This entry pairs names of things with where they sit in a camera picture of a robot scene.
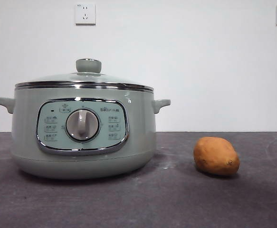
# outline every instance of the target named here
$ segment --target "white wall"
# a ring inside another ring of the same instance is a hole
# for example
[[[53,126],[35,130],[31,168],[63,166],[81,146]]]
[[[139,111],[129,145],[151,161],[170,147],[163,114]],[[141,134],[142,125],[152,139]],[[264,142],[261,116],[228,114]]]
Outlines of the white wall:
[[[93,57],[171,99],[158,131],[277,131],[277,0],[95,0],[97,25],[75,26],[78,2],[0,0],[0,96]]]

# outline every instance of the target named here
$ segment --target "cooker handle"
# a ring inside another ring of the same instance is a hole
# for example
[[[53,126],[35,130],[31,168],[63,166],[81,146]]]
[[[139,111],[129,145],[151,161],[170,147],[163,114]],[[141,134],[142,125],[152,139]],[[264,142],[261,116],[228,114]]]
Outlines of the cooker handle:
[[[162,107],[168,106],[170,104],[171,104],[171,100],[169,99],[153,101],[152,106],[153,106],[154,114],[159,113],[159,110]]]
[[[0,105],[6,107],[10,114],[13,114],[15,107],[15,99],[0,97]]]

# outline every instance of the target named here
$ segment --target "glass lid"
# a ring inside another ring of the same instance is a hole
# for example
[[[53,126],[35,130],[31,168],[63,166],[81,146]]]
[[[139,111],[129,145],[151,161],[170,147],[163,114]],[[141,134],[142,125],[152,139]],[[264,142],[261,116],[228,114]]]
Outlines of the glass lid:
[[[153,88],[130,80],[101,74],[101,62],[91,58],[76,61],[76,73],[37,78],[18,83],[16,89],[30,88],[109,88],[153,92]]]

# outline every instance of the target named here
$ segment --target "control panel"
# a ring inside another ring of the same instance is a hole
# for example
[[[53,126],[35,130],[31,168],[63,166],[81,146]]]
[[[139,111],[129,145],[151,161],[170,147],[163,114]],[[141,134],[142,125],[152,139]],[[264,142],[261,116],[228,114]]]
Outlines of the control panel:
[[[120,102],[76,97],[43,104],[36,135],[46,152],[89,155],[118,150],[128,131],[126,111]]]

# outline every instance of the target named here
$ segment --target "cooker base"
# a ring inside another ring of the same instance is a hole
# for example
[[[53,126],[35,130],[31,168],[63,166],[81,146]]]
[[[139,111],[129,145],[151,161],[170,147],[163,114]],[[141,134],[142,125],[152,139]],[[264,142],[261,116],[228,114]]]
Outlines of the cooker base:
[[[24,172],[52,179],[91,179],[113,176],[143,167],[154,151],[141,154],[94,161],[40,161],[13,155]]]

